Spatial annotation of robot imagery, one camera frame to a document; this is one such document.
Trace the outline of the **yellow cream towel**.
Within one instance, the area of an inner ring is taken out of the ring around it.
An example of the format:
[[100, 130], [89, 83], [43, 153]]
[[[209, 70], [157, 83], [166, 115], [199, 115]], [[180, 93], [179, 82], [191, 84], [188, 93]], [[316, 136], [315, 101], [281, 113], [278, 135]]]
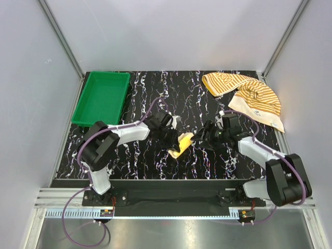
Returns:
[[179, 156], [181, 156], [184, 153], [184, 151], [192, 145], [193, 141], [191, 140], [191, 138], [193, 136], [194, 134], [191, 132], [182, 133], [178, 137], [180, 152], [176, 152], [174, 150], [168, 150], [170, 156], [174, 159], [177, 159]]

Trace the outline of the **yellow orange striped towel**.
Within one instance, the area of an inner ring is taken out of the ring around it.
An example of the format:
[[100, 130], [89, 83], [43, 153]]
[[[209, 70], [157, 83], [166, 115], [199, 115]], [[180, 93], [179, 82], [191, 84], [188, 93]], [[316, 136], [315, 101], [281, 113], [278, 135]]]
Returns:
[[285, 132], [280, 119], [280, 100], [264, 82], [241, 74], [220, 72], [203, 75], [202, 82], [214, 97], [235, 91], [229, 108]]

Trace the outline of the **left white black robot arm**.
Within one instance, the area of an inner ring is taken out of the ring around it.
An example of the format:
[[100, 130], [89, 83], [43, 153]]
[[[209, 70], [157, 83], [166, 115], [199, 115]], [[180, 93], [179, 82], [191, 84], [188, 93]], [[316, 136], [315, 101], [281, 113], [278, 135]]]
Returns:
[[163, 142], [167, 149], [179, 151], [179, 120], [179, 116], [172, 116], [165, 121], [152, 118], [117, 126], [108, 126], [102, 121], [95, 123], [77, 148], [77, 163], [87, 172], [90, 181], [83, 205], [102, 206], [115, 201], [106, 168], [118, 146], [151, 137]]

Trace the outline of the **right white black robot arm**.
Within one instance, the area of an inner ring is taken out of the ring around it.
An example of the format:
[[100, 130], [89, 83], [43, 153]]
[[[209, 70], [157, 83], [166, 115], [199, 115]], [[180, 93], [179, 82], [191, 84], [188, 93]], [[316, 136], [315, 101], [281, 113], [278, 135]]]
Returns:
[[312, 195], [302, 159], [297, 154], [284, 154], [266, 146], [238, 124], [207, 121], [192, 138], [200, 147], [218, 150], [223, 144], [252, 159], [266, 173], [264, 179], [245, 182], [236, 192], [236, 201], [248, 205], [254, 198], [270, 200], [276, 206], [301, 205]]

